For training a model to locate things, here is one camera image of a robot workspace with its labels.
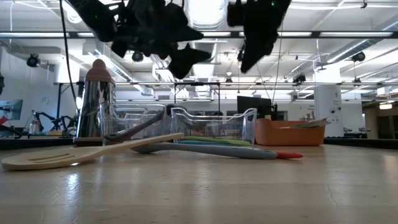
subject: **table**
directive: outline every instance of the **table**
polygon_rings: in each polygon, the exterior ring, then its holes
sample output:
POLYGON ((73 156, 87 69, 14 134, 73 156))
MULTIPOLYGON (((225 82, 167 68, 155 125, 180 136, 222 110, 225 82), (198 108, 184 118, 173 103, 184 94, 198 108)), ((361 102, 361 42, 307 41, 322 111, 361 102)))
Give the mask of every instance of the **table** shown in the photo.
POLYGON ((2 170, 0 223, 398 222, 398 151, 274 149, 305 157, 257 161, 126 151, 81 166, 2 170))

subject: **wooden spatula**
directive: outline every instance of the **wooden spatula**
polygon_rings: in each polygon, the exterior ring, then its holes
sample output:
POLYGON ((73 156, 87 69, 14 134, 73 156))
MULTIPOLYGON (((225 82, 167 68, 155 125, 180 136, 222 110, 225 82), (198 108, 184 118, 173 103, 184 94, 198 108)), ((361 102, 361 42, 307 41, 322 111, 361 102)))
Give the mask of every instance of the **wooden spatula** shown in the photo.
POLYGON ((6 170, 38 170, 65 167, 74 163, 90 161, 105 154, 121 152, 123 150, 143 146, 145 144, 182 138, 183 136, 183 133, 176 133, 124 142, 112 146, 76 147, 25 153, 5 158, 1 161, 1 165, 2 168, 6 170))

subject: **ceiling light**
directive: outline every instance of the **ceiling light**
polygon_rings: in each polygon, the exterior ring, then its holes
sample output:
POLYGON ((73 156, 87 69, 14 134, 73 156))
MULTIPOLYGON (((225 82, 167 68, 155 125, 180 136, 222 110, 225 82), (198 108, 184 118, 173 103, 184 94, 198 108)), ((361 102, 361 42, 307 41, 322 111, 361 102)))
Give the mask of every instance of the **ceiling light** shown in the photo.
POLYGON ((321 37, 389 37, 392 32, 322 32, 321 37))
POLYGON ((117 9, 118 7, 119 7, 118 5, 110 6, 109 9, 110 9, 110 10, 113 10, 113 9, 117 9))
POLYGON ((190 1, 188 13, 195 27, 213 27, 219 24, 226 14, 226 1, 190 1))
POLYGON ((193 43, 204 43, 204 44, 225 44, 227 40, 194 40, 193 43))
POLYGON ((229 37, 230 32, 202 32, 205 37, 229 37))
POLYGON ((282 37, 309 37, 312 32, 278 32, 282 37))
POLYGON ((63 37, 62 32, 0 32, 0 38, 13 39, 13 38, 59 38, 63 37))
POLYGON ((79 32, 77 33, 79 37, 94 37, 94 34, 92 32, 79 32))
POLYGON ((389 110, 392 108, 392 104, 390 103, 383 103, 379 105, 380 110, 389 110))
MULTIPOLYGON (((174 85, 174 83, 170 83, 170 82, 158 82, 158 83, 151 83, 151 82, 137 82, 134 84, 140 84, 140 85, 174 85)), ((117 82, 116 85, 132 85, 132 83, 129 82, 117 82)))

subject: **computer screen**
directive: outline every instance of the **computer screen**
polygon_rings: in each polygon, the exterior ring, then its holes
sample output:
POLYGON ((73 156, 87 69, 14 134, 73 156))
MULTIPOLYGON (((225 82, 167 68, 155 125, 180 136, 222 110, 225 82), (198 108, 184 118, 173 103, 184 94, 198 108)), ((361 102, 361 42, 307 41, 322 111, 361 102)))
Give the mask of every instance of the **computer screen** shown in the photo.
POLYGON ((21 118, 23 100, 1 100, 0 118, 5 116, 8 120, 19 120, 21 118))
POLYGON ((264 118, 265 115, 271 115, 272 102, 270 99, 238 96, 238 113, 243 114, 249 108, 257 108, 257 118, 264 118))

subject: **fluorescent light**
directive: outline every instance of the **fluorescent light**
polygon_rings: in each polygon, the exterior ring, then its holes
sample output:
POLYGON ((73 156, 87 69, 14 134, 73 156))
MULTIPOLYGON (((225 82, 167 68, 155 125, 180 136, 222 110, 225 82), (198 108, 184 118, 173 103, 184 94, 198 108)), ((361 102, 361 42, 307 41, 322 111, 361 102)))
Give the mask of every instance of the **fluorescent light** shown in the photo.
POLYGON ((392 104, 390 103, 384 103, 379 105, 380 110, 389 110, 392 108, 392 104))
POLYGON ((230 32, 202 32, 205 37, 229 37, 230 32))
POLYGON ((116 85, 130 85, 130 83, 116 83, 116 85))
POLYGON ((110 6, 109 9, 110 9, 110 10, 113 10, 113 9, 117 9, 118 7, 119 7, 118 5, 110 6))
POLYGON ((309 96, 312 96, 312 95, 313 95, 313 93, 309 93, 309 94, 307 94, 307 95, 305 95, 305 96, 299 96, 299 98, 305 99, 305 98, 307 98, 307 97, 309 97, 309 96))
POLYGON ((321 37, 389 37, 392 32, 322 32, 321 37))
POLYGON ((206 43, 206 44, 224 44, 228 43, 227 40, 194 40, 193 43, 206 43))
POLYGON ((59 38, 63 37, 63 32, 0 32, 0 38, 59 38))
MULTIPOLYGON (((133 82, 134 84, 138 84, 138 85, 174 85, 174 83, 162 83, 162 82, 158 82, 158 83, 151 83, 151 82, 133 82)), ((117 82, 116 85, 132 85, 132 83, 129 82, 117 82)))
POLYGON ((282 37, 309 37, 311 32, 278 32, 282 37))
POLYGON ((80 33, 77 33, 77 35, 79 37, 94 37, 94 34, 91 32, 80 32, 80 33))

